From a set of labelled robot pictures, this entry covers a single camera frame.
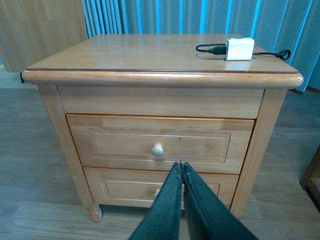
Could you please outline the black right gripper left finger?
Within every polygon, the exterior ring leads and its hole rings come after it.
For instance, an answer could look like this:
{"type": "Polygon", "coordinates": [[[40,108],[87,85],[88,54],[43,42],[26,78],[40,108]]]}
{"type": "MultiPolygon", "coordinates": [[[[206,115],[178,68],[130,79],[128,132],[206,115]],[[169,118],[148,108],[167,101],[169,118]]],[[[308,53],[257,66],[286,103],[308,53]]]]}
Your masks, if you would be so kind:
{"type": "Polygon", "coordinates": [[[182,174],[175,162],[149,212],[130,236],[131,240],[179,239],[182,174]]]}

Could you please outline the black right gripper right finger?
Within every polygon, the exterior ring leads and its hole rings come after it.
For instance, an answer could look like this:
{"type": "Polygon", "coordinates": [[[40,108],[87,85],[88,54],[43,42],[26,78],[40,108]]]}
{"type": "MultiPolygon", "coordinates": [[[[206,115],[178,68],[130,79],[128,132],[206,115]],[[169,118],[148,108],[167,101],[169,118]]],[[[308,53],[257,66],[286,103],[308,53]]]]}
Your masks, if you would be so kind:
{"type": "Polygon", "coordinates": [[[180,164],[184,183],[183,205],[192,240],[256,240],[207,186],[192,166],[180,164]]]}

